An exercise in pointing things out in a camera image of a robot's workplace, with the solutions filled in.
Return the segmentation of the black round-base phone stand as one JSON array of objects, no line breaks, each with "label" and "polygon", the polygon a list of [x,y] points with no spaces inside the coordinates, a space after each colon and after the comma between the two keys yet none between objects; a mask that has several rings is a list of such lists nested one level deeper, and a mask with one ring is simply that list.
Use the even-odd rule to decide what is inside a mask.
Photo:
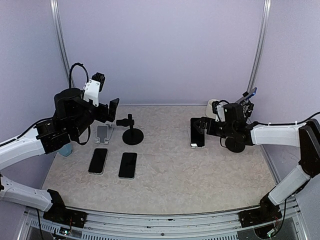
[{"label": "black round-base phone stand", "polygon": [[133,119],[132,114],[129,113],[127,118],[116,120],[116,125],[121,127],[129,127],[129,129],[127,129],[122,135],[122,140],[125,144],[134,146],[143,141],[144,134],[140,129],[134,128],[135,120]]}]

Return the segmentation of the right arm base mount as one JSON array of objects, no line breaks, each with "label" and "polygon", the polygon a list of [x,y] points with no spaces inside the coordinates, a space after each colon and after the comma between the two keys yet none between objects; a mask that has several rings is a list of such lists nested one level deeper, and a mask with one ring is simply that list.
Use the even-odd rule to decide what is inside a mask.
[{"label": "right arm base mount", "polygon": [[275,221],[276,219],[282,218],[282,213],[279,209],[276,209],[275,212],[263,213],[261,207],[240,211],[238,213],[240,224],[242,228],[252,227],[255,225],[260,225],[268,222]]}]

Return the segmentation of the white phone stand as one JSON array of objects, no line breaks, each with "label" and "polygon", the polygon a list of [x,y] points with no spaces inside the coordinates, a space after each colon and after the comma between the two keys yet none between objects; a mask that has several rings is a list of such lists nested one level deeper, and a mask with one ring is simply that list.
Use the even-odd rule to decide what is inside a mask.
[{"label": "white phone stand", "polygon": [[199,133],[195,128],[188,130],[189,145],[193,149],[205,148],[205,134]]}]

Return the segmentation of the black tripod stand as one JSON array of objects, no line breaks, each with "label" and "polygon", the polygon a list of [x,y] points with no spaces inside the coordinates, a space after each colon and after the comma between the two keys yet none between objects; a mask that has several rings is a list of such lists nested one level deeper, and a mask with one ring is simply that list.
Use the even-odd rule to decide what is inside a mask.
[{"label": "black tripod stand", "polygon": [[252,114],[254,104],[245,100],[242,103],[226,104],[223,108],[226,122],[225,146],[233,153],[241,153],[246,145],[253,145],[250,131],[254,125],[248,123],[248,118]]}]

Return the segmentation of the silver folding phone stand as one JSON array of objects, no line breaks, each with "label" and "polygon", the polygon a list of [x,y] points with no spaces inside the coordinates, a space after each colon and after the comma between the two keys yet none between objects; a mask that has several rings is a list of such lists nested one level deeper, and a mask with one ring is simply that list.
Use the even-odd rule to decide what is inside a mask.
[{"label": "silver folding phone stand", "polygon": [[96,127],[95,143],[98,145],[108,145],[114,131],[113,124],[98,125]]}]

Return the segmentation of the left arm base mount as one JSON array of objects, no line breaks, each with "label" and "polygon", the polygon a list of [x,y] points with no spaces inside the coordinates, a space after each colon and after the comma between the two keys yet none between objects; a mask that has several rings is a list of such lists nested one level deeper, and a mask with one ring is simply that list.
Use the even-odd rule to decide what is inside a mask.
[{"label": "left arm base mount", "polygon": [[83,229],[87,213],[65,207],[52,207],[43,213],[43,218],[54,223]]}]

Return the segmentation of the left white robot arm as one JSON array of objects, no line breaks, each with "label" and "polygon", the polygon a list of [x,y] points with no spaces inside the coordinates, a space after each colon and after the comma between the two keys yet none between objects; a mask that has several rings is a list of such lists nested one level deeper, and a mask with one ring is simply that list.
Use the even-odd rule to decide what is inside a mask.
[{"label": "left white robot arm", "polygon": [[[1,143],[0,168],[5,169],[23,160],[48,155],[60,150],[70,142],[86,145],[80,141],[84,131],[90,131],[94,121],[113,122],[119,98],[109,104],[97,100],[85,100],[85,91],[68,88],[54,96],[55,112],[52,117],[35,122],[20,135]],[[1,200],[50,212],[63,223],[70,218],[70,211],[55,190],[40,190],[17,182],[4,175],[0,177]]]}]

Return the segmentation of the black phone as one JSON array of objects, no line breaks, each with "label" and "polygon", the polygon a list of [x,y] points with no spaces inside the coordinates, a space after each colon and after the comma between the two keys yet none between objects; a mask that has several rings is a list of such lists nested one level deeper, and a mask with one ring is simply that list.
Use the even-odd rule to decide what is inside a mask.
[{"label": "black phone", "polygon": [[137,163],[136,152],[124,152],[122,154],[121,163],[119,167],[118,177],[121,179],[133,179],[135,177],[136,163]]},{"label": "black phone", "polygon": [[198,117],[192,117],[190,119],[190,146],[192,148],[204,148],[205,147],[205,135],[199,133],[194,123],[199,120]]}]

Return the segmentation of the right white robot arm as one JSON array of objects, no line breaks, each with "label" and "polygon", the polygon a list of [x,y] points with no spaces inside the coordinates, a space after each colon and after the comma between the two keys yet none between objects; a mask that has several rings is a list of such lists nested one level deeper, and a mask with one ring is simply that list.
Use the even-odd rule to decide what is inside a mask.
[{"label": "right white robot arm", "polygon": [[214,101],[212,112],[215,118],[200,117],[190,123],[191,129],[225,139],[225,147],[234,153],[246,146],[280,145],[300,149],[297,166],[260,201],[259,207],[239,213],[243,227],[273,221],[282,217],[280,204],[292,194],[300,192],[308,182],[320,173],[320,124],[313,117],[294,123],[249,124],[254,105]]}]

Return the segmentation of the blue phone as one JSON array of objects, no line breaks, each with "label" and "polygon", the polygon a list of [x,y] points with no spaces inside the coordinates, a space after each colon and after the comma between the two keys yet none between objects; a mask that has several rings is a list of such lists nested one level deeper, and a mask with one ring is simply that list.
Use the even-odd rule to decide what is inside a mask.
[{"label": "blue phone", "polygon": [[250,98],[256,95],[257,87],[254,87],[250,91],[246,91],[242,94],[242,97],[236,101],[237,104],[243,104],[248,101]]}]

